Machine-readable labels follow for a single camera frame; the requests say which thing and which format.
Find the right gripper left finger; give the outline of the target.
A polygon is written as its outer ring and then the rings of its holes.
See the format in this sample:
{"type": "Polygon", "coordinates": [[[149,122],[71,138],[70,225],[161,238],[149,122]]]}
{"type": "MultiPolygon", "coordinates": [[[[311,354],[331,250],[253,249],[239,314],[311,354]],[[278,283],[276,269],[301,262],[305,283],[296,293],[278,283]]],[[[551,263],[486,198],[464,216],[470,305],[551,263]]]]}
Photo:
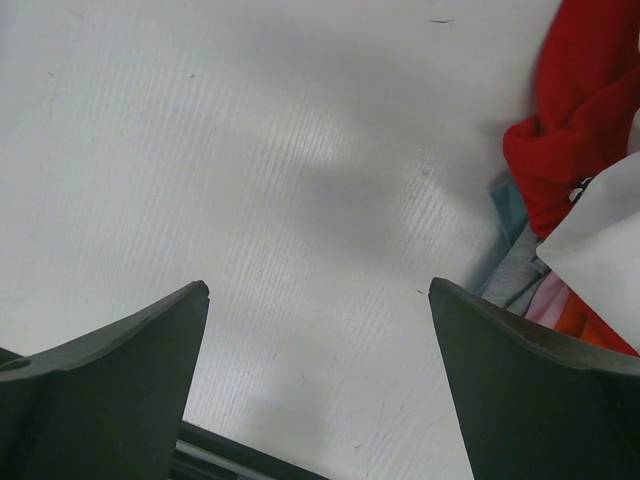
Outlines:
{"type": "Polygon", "coordinates": [[[2,478],[167,478],[208,307],[195,281],[46,351],[2,350],[2,478]]]}

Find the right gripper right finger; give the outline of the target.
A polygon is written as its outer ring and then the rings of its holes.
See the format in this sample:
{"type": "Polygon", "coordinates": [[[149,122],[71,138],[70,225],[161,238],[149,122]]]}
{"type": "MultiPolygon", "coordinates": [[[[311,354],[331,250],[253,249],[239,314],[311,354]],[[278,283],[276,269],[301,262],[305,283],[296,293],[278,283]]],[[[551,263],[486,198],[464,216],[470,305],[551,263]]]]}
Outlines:
{"type": "Polygon", "coordinates": [[[639,360],[435,278],[429,303],[477,479],[636,479],[639,360]]]}

